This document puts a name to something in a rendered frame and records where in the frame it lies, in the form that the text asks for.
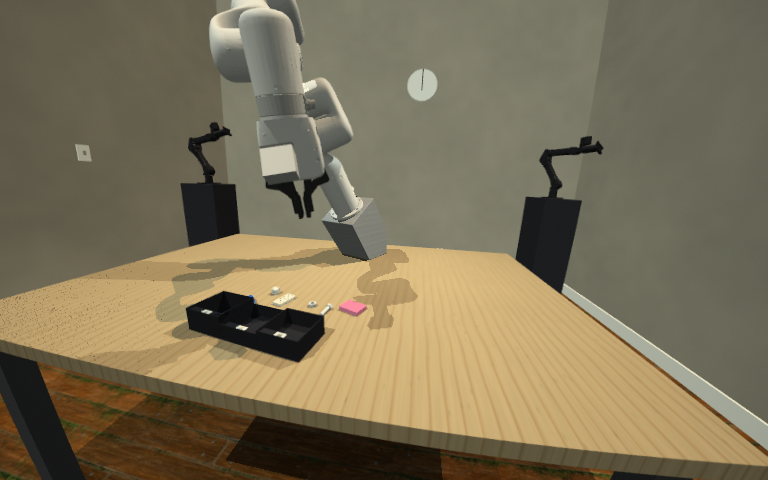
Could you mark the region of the white domino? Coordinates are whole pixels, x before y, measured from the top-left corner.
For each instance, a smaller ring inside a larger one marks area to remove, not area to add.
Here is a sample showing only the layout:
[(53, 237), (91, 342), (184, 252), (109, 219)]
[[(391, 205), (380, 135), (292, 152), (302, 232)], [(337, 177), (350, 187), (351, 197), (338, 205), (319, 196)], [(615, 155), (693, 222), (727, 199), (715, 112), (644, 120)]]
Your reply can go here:
[(290, 302), (290, 301), (292, 301), (294, 299), (296, 299), (295, 295), (287, 294), (287, 295), (285, 295), (285, 296), (283, 296), (283, 297), (273, 301), (273, 305), (281, 307), (281, 306), (287, 304), (288, 302)]

